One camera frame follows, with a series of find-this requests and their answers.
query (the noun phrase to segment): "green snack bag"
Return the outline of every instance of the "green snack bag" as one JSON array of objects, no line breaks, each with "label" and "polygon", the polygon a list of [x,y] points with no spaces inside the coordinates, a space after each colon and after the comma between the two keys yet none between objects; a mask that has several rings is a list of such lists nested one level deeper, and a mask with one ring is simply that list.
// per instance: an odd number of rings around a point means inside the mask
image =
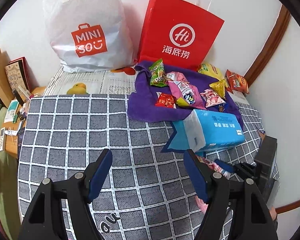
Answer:
[{"label": "green snack bag", "polygon": [[164,72],[164,66],[162,59],[157,60],[155,63],[149,67],[151,72],[150,85],[156,87],[166,87],[168,86],[167,81],[165,80],[166,73]]}]

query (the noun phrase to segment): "metal screw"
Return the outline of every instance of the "metal screw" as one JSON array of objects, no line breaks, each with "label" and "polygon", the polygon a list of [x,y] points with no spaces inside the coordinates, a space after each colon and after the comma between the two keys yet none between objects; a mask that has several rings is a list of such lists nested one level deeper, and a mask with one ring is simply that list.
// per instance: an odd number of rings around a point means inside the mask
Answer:
[{"label": "metal screw", "polygon": [[246,182],[247,182],[249,185],[252,185],[252,184],[254,183],[253,179],[250,179],[250,178],[246,179]]},{"label": "metal screw", "polygon": [[78,172],[78,173],[76,173],[76,174],[74,175],[74,177],[75,177],[76,179],[81,179],[81,178],[83,177],[83,173],[82,173],[82,172]]},{"label": "metal screw", "polygon": [[215,172],[215,173],[213,173],[213,177],[215,179],[221,179],[222,175],[219,172]]},{"label": "metal screw", "polygon": [[42,183],[44,185],[47,185],[48,183],[50,183],[50,179],[49,178],[45,178],[45,179],[43,179]]}]

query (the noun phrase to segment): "hi logo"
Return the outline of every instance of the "hi logo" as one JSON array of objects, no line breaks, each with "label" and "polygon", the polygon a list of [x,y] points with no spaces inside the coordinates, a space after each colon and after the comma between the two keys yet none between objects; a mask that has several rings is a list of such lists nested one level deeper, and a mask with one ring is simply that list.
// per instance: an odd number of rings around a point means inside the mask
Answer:
[{"label": "hi logo", "polygon": [[80,24],[79,30],[72,32],[75,52],[78,57],[91,56],[107,52],[106,37],[101,25],[90,27],[88,23]]},{"label": "hi logo", "polygon": [[171,42],[180,48],[190,46],[195,39],[194,29],[185,23],[175,25],[170,31]]}]

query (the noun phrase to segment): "white wall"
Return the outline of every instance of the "white wall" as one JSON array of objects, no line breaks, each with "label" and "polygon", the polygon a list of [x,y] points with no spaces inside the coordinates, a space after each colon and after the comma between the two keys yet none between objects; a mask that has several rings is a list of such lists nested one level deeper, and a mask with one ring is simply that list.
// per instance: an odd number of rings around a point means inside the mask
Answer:
[{"label": "white wall", "polygon": [[[122,0],[135,50],[148,1]],[[245,74],[268,38],[280,6],[278,0],[212,0],[210,11],[225,23],[206,60],[224,72],[229,68]],[[0,47],[11,59],[25,56],[39,86],[47,85],[60,65],[44,30],[42,0],[18,0],[0,21]]]},{"label": "white wall", "polygon": [[279,240],[290,240],[300,226],[300,207],[278,215]]},{"label": "white wall", "polygon": [[262,116],[267,135],[278,139],[281,186],[274,206],[300,199],[300,27],[291,18],[268,65],[247,97]]}]

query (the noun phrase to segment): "gray plaid blanket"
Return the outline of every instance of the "gray plaid blanket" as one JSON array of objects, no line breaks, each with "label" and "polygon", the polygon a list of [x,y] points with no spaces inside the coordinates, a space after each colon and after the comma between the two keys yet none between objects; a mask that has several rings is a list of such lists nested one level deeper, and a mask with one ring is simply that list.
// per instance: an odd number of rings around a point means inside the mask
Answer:
[{"label": "gray plaid blanket", "polygon": [[[33,98],[19,161],[18,203],[24,217],[41,181],[70,178],[111,149],[113,165],[100,196],[90,204],[106,240],[194,239],[203,219],[196,193],[178,153],[161,153],[172,134],[169,122],[129,119],[127,95],[47,96]],[[264,132],[250,105],[238,104],[246,141],[227,151],[207,154],[211,160],[253,163]],[[274,177],[279,179],[277,167]],[[236,174],[230,179],[239,180]],[[75,240],[67,201],[62,201],[66,231]],[[115,224],[108,219],[120,218]],[[220,239],[226,239],[229,211]]]}]

